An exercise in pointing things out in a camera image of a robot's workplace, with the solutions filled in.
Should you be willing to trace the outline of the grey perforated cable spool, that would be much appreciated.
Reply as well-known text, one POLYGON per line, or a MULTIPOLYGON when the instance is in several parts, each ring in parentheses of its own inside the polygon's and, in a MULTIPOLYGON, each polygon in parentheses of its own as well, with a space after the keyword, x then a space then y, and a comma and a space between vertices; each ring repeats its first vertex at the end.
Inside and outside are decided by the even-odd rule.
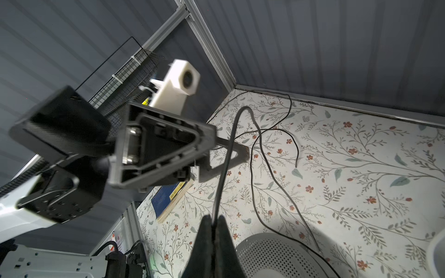
POLYGON ((277 234, 252 235, 235 250, 247 278, 336 277, 313 252, 277 234))

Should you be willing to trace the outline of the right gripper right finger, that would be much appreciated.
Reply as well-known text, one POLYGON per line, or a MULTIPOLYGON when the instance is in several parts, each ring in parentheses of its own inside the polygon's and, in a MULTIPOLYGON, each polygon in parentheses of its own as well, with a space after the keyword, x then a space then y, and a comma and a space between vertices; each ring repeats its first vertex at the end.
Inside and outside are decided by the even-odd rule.
POLYGON ((213 277, 245 278, 224 216, 219 216, 213 232, 213 277))

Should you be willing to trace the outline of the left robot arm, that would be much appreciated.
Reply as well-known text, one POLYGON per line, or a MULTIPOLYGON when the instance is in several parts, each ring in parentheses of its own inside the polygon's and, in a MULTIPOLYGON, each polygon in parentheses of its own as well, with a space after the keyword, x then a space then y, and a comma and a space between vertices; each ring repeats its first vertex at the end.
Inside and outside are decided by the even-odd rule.
POLYGON ((1 241, 63 224, 94 208, 107 186, 145 192, 192 178, 208 181, 244 163, 248 147, 216 127, 130 101, 111 123, 66 86, 24 114, 9 135, 40 156, 1 188, 1 241))

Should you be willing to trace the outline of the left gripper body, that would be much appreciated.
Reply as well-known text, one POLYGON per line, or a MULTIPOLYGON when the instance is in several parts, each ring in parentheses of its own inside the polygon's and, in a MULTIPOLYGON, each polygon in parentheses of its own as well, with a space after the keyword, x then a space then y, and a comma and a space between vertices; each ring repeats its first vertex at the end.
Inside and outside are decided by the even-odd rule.
POLYGON ((65 86, 19 118, 9 136, 41 157, 19 179, 37 177, 31 191, 17 203, 54 222, 80 217, 98 203, 114 149, 108 140, 110 122, 65 86))

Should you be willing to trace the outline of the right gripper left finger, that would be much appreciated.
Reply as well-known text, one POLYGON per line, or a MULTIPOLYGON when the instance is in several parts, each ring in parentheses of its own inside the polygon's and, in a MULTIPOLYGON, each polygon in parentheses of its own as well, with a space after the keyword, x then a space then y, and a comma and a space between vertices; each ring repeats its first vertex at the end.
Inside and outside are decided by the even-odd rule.
POLYGON ((200 222, 190 259, 182 278, 214 277, 214 228, 212 218, 205 215, 200 222))

